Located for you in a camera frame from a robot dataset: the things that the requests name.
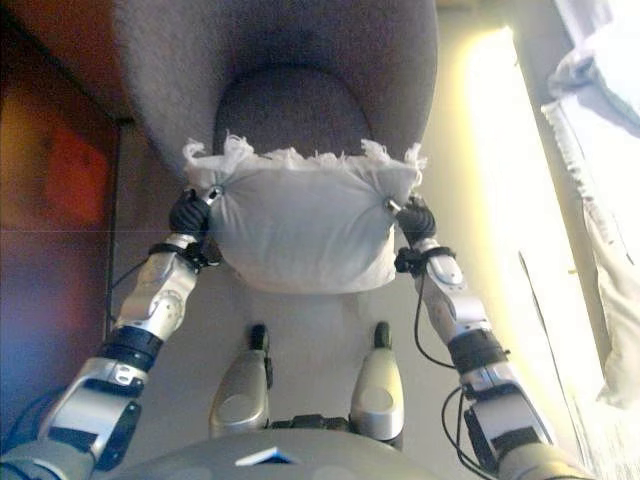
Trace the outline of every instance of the white cushion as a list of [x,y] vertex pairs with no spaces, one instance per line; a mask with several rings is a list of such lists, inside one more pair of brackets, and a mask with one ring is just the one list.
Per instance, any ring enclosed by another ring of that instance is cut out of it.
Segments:
[[223,193],[211,207],[211,234],[226,262],[249,285],[278,293],[369,290],[394,278],[393,216],[386,199],[408,200],[424,160],[416,144],[404,162],[363,140],[363,156],[294,149],[256,155],[229,136],[224,154],[184,148],[186,175],[200,195]]

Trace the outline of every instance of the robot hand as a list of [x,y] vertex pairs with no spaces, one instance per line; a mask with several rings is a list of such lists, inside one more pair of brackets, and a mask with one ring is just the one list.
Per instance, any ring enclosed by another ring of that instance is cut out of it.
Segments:
[[201,242],[209,231],[210,205],[210,203],[199,198],[195,190],[185,190],[173,205],[169,214],[171,231],[190,235],[197,242]]

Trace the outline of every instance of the fabric cloth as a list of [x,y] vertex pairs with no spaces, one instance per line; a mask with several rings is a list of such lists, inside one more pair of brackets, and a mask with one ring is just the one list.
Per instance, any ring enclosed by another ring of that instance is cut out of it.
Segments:
[[421,181],[419,144],[393,160],[363,140],[362,156],[303,158],[294,149],[254,153],[229,136],[224,154],[184,147],[185,173],[200,195],[223,193],[211,207],[211,233],[227,261],[254,288],[336,294],[380,287],[395,275],[394,217]]
[[586,84],[543,108],[584,210],[612,351],[601,398],[640,406],[640,127]]

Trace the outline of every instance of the black cable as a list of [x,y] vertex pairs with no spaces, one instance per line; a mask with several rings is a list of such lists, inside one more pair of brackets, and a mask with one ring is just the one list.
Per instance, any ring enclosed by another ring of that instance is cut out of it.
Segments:
[[27,417],[29,412],[31,412],[41,402],[45,402],[45,408],[46,408],[46,405],[49,405],[51,402],[50,399],[58,395],[64,389],[66,389],[66,387],[58,387],[53,390],[49,390],[43,393],[42,395],[40,395],[39,397],[35,398],[34,400],[32,400],[26,407],[22,409],[22,411],[18,415],[18,418],[16,418],[13,424],[11,425],[11,428],[9,429],[9,432],[7,433],[7,436],[6,436],[6,440],[2,442],[2,453],[5,453],[6,451],[12,449],[17,445],[16,436],[18,435],[18,431],[20,429],[21,424],[24,422],[24,419]]
[[457,440],[454,440],[454,438],[451,436],[451,433],[449,432],[449,428],[447,427],[447,420],[446,420],[447,407],[449,405],[449,402],[455,396],[456,393],[460,392],[460,395],[462,395],[462,391],[461,390],[462,390],[462,387],[454,388],[453,391],[447,396],[447,398],[445,399],[445,401],[442,404],[442,410],[440,411],[440,421],[442,423],[442,429],[444,430],[444,434],[447,437],[447,440],[449,440],[449,443],[455,449],[455,451],[456,451],[456,453],[458,455],[458,459],[460,460],[460,463],[462,464],[463,467],[465,467],[467,470],[470,470],[471,472],[475,473],[479,477],[484,478],[485,480],[494,480],[494,477],[490,477],[487,474],[483,473],[484,471],[482,470],[482,467],[480,467],[480,465],[475,463],[471,459],[471,457],[469,457],[469,455],[467,455],[462,450],[462,448],[460,448],[459,432],[460,432],[460,427],[461,427],[461,423],[462,423],[461,407],[459,407],[460,415],[458,416],[458,430],[457,430],[458,438],[457,438]]
[[469,470],[471,473],[475,473],[481,478],[493,480],[494,477],[490,476],[490,474],[484,468],[482,468],[478,463],[471,460],[471,458],[468,455],[466,455],[462,451],[462,448],[460,447],[460,430],[462,427],[463,403],[464,403],[464,394],[461,390],[460,399],[458,401],[458,419],[456,422],[456,452],[458,453],[458,460],[460,460],[460,463],[462,464],[462,466],[465,467],[467,470]]
[[113,284],[107,290],[107,296],[106,296],[105,302],[106,302],[107,319],[109,321],[109,327],[111,327],[113,325],[113,323],[116,321],[116,318],[111,313],[111,300],[112,300],[112,297],[113,297],[113,290],[118,285],[120,285],[120,283],[122,283],[129,275],[131,275],[133,272],[135,272],[137,269],[139,269],[142,265],[144,265],[147,262],[147,260],[148,260],[148,258],[145,258],[144,260],[141,260],[138,263],[136,263],[133,267],[131,267],[126,272],[124,272],[120,276],[120,278],[118,278],[118,280],[113,282]]
[[31,422],[31,438],[38,438],[38,430],[40,429],[40,421],[42,419],[43,414],[46,412],[47,408],[51,406],[52,403],[57,399],[56,397],[60,396],[65,390],[67,386],[56,388],[49,392],[47,395],[47,399],[42,402],[38,410],[33,415],[33,420]]
[[416,307],[416,317],[413,321],[413,340],[416,343],[416,347],[418,348],[418,351],[427,360],[429,360],[432,363],[435,363],[436,365],[440,365],[441,367],[451,368],[455,370],[456,367],[448,363],[441,362],[440,360],[436,360],[431,355],[429,355],[424,350],[424,348],[422,348],[422,345],[420,345],[419,325],[420,325],[420,310],[422,309],[422,297],[424,295],[424,280],[425,280],[425,273],[422,272],[422,275],[420,276],[420,291],[418,292],[418,306]]
[[544,332],[544,336],[547,341],[547,346],[549,347],[549,353],[551,354],[551,362],[553,363],[556,379],[558,380],[558,385],[560,386],[560,392],[562,393],[562,399],[564,400],[564,405],[567,408],[567,412],[569,413],[569,419],[571,420],[571,427],[573,428],[573,435],[576,439],[578,450],[580,451],[580,457],[582,457],[582,463],[587,464],[587,456],[580,443],[580,436],[578,435],[578,429],[573,419],[573,415],[571,415],[571,407],[569,406],[569,399],[567,396],[567,392],[564,388],[564,384],[562,382],[562,376],[560,375],[560,369],[558,367],[556,354],[553,350],[553,345],[551,344],[551,337],[549,336],[549,330],[547,329],[547,321],[544,318],[544,315],[542,313],[542,307],[540,305],[540,301],[538,300],[538,295],[536,294],[536,290],[533,287],[533,279],[531,278],[531,274],[529,273],[529,267],[527,266],[527,261],[524,258],[524,255],[521,251],[518,251],[518,258],[520,259],[520,266],[522,267],[522,270],[524,271],[524,274],[527,277],[527,282],[529,283],[529,290],[531,292],[531,297],[533,299],[533,305],[536,309],[536,314],[538,316],[538,320],[540,321],[540,325],[542,326],[542,330]]
[[20,477],[20,480],[34,480],[29,475],[27,475],[26,473],[24,473],[22,470],[20,470],[15,465],[12,465],[11,463],[1,463],[0,465],[2,465],[2,468],[6,470],[10,470],[12,473],[16,474],[18,477]]

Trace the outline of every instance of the robot forearm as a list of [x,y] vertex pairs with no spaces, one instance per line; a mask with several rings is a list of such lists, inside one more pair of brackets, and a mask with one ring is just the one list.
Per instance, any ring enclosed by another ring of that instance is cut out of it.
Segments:
[[465,421],[482,467],[501,480],[592,478],[553,446],[550,429],[493,334],[482,302],[469,291],[453,252],[433,238],[431,212],[424,204],[393,207],[412,247],[401,250],[397,266],[416,277],[431,324],[472,402]]
[[170,221],[181,233],[152,247],[111,334],[51,410],[38,440],[3,456],[3,478],[78,480],[122,461],[141,413],[136,399],[161,346],[182,323],[205,264],[198,240],[207,214],[206,201],[183,194]]

